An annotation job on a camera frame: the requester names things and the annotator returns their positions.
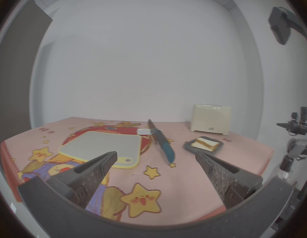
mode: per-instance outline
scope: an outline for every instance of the white wall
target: white wall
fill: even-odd
[[[280,45],[269,28],[268,18],[274,6],[290,9],[285,0],[234,0],[254,35],[263,69],[264,104],[258,141],[275,148],[276,154],[263,177],[286,154],[291,138],[277,122],[290,120],[292,112],[307,106],[307,42],[296,31]],[[307,178],[307,160],[295,163],[295,180],[301,188]]]
[[[256,140],[258,137],[264,101],[263,70],[256,41],[244,15],[238,7],[233,8],[230,13],[242,43],[247,68],[248,99],[242,134]]]
[[[38,51],[32,126],[70,116],[190,121],[194,103],[247,107],[243,51],[212,0],[59,0]]]

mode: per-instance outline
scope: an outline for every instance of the cartoon character print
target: cartoon character print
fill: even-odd
[[[106,125],[103,122],[94,122],[93,126],[81,129],[69,135],[62,145],[70,142],[87,131],[137,135],[136,126],[139,125],[139,123],[126,121],[118,123],[117,125]],[[151,138],[148,136],[142,136],[141,154],[149,148],[150,144]],[[48,180],[52,175],[64,172],[83,163],[82,161],[78,161],[62,154],[57,154],[51,159],[45,161],[46,157],[52,155],[53,154],[48,151],[48,147],[34,150],[33,155],[29,158],[29,160],[32,161],[18,173],[19,178],[25,182],[35,176],[40,176],[43,180]],[[125,194],[119,188],[107,187],[108,181],[109,174],[105,176],[104,180],[97,188],[89,204],[86,206],[86,210],[108,219],[119,221],[121,213],[127,206],[126,203],[120,200]]]

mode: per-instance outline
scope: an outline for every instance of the teal knife handle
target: teal knife handle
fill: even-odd
[[[174,151],[171,148],[171,145],[169,142],[163,142],[161,145],[162,150],[165,152],[165,155],[167,156],[167,159],[170,163],[174,162]]]

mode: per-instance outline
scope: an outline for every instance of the cartoon star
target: cartoon star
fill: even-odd
[[[103,123],[102,121],[100,121],[100,122],[94,122],[93,125],[94,125],[94,126],[104,126],[105,123]]]
[[[152,180],[155,177],[159,177],[160,174],[157,172],[158,168],[151,168],[150,166],[147,166],[147,170],[144,172],[145,175],[149,176],[149,178]]]
[[[122,196],[120,200],[129,205],[129,217],[135,218],[143,212],[161,212],[161,208],[157,203],[160,194],[159,190],[147,190],[139,183],[136,183],[133,191]]]
[[[46,157],[49,157],[53,155],[53,153],[50,153],[48,150],[48,147],[39,149],[39,150],[33,150],[32,151],[32,156],[29,158],[30,161],[36,160],[39,163],[44,161]]]
[[[139,126],[140,123],[131,123],[130,121],[122,121],[117,125],[114,125],[113,127],[115,128],[120,128],[120,127],[137,127]]]

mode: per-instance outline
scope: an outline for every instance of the yellow star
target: yellow star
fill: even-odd
[[[23,175],[23,172],[20,171],[20,172],[17,173],[17,175],[18,175],[18,178],[21,180],[21,177],[22,177],[22,175]]]
[[[103,123],[102,121],[93,123],[94,126],[104,126],[105,124],[106,123]]]
[[[29,158],[30,161],[36,160],[39,163],[44,161],[46,157],[49,157],[53,155],[53,153],[50,153],[48,150],[48,147],[39,149],[39,150],[33,150],[32,151],[32,156]]]
[[[152,180],[155,177],[159,177],[160,174],[157,172],[158,168],[151,168],[150,166],[147,166],[147,170],[144,172],[145,175],[149,176],[149,178]]]
[[[135,218],[143,212],[159,213],[161,208],[157,199],[161,192],[159,190],[147,190],[136,183],[130,194],[122,196],[120,200],[129,205],[129,217]]]

